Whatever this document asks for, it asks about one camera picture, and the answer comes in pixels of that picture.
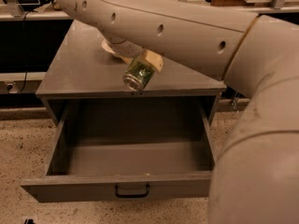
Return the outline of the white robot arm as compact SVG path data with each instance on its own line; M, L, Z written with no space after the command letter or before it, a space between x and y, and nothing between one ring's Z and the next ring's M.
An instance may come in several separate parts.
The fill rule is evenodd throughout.
M175 0L57 2L112 43L128 40L249 97L215 165L209 224L299 224L297 25Z

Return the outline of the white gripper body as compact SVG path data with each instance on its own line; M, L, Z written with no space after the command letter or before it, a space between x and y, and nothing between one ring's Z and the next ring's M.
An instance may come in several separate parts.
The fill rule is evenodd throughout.
M120 55L120 57L134 58L142 53L142 48L126 39L119 37L106 38L108 44Z

